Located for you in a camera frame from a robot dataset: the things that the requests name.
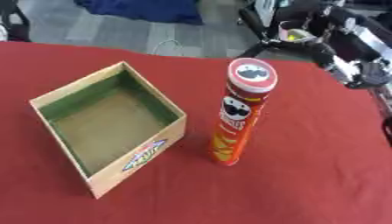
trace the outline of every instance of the floor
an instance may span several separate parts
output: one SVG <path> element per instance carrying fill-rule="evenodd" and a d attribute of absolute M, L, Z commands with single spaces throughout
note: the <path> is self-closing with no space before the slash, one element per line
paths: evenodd
<path fill-rule="evenodd" d="M 32 21 L 32 40 L 39 43 L 224 58 L 242 53 L 257 41 L 247 27 L 236 24 L 243 0 L 200 0 L 199 12 L 205 22 L 201 26 L 91 15 L 73 0 L 19 0 L 19 5 Z M 168 39 L 177 40 L 179 45 L 176 42 L 159 45 Z M 292 58 L 280 52 L 265 52 L 263 57 Z"/>

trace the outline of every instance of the table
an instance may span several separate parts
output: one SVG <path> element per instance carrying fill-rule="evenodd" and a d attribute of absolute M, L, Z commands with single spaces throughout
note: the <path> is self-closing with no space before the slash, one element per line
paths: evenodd
<path fill-rule="evenodd" d="M 0 44 L 0 223 L 392 223 L 392 157 L 366 91 L 313 64 L 279 83 L 240 162 L 211 162 L 229 59 Z M 95 200 L 28 100 L 128 61 L 188 114 L 186 136 Z"/>

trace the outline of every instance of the pringles can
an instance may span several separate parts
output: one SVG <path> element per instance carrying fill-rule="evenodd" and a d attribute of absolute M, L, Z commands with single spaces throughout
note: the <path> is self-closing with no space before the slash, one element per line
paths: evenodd
<path fill-rule="evenodd" d="M 234 165 L 239 160 L 276 84 L 275 69 L 262 60 L 241 58 L 230 63 L 220 119 L 210 149 L 214 160 L 223 165 Z"/>

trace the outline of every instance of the white object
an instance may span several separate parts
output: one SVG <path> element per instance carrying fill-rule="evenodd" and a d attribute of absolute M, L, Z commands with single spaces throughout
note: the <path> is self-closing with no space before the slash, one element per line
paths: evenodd
<path fill-rule="evenodd" d="M 275 6 L 277 5 L 277 0 L 256 0 L 255 10 L 262 20 L 262 24 L 265 27 L 270 27 L 272 18 L 275 13 Z"/>

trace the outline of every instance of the wooden box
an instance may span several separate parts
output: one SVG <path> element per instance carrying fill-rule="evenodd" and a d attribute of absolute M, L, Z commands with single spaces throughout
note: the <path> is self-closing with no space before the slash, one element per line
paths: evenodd
<path fill-rule="evenodd" d="M 185 133 L 186 114 L 125 62 L 31 105 L 97 199 Z"/>

